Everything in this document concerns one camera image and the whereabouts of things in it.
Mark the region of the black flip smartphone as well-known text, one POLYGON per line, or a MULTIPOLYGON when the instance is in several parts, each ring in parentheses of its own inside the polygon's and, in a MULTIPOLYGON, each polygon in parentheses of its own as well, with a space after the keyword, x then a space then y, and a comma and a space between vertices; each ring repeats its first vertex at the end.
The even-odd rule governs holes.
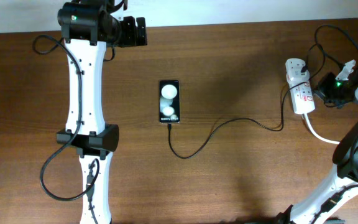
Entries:
POLYGON ((160 123, 179 123, 180 83, 178 80, 159 81, 159 121, 160 123))

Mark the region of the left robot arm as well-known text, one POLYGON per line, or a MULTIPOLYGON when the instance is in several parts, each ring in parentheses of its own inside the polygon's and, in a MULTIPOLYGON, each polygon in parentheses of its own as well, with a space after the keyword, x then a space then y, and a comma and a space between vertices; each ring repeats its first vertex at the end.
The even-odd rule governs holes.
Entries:
POLYGON ((58 11, 68 52, 70 105, 57 141, 75 147, 85 191, 81 223, 111 223, 109 169, 119 127, 107 124, 102 107, 102 70, 107 49, 147 45, 145 19, 125 17, 127 1, 71 1, 58 11))

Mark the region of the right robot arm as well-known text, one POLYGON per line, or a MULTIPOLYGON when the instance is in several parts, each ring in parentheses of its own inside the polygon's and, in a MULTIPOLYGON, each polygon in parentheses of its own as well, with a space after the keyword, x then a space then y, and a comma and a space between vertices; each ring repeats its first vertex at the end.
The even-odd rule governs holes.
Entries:
MULTIPOLYGON (((305 61, 291 58, 285 66, 294 112, 304 119, 314 110, 314 96, 333 107, 358 104, 358 63, 355 60, 345 63, 338 75, 325 75, 314 88, 309 83, 309 72, 304 69, 305 61)), ((310 196, 279 213, 274 223, 326 223, 331 215, 358 195, 358 122, 335 145, 329 175, 310 196)))

